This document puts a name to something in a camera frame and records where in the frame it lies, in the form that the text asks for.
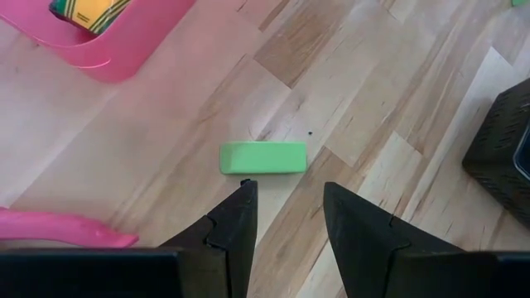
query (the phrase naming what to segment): black mesh basket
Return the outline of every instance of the black mesh basket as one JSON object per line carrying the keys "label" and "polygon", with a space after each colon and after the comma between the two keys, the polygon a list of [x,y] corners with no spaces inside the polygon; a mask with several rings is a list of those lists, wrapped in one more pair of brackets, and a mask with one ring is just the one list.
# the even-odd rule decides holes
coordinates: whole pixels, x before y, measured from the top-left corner
{"label": "black mesh basket", "polygon": [[530,79],[501,93],[463,166],[496,200],[530,228]]}

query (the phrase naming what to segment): hardwood floor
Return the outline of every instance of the hardwood floor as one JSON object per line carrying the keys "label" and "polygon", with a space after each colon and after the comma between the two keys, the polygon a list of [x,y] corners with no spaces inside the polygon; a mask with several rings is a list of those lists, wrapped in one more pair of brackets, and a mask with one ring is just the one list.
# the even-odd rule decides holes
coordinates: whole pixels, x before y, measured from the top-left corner
{"label": "hardwood floor", "polygon": [[247,178],[219,173],[220,143],[302,141],[307,173],[251,177],[250,297],[345,297],[329,180],[464,249],[530,249],[460,166],[497,94],[530,75],[529,32],[530,6],[509,0],[199,0],[106,85],[0,23],[0,203],[156,246]]}

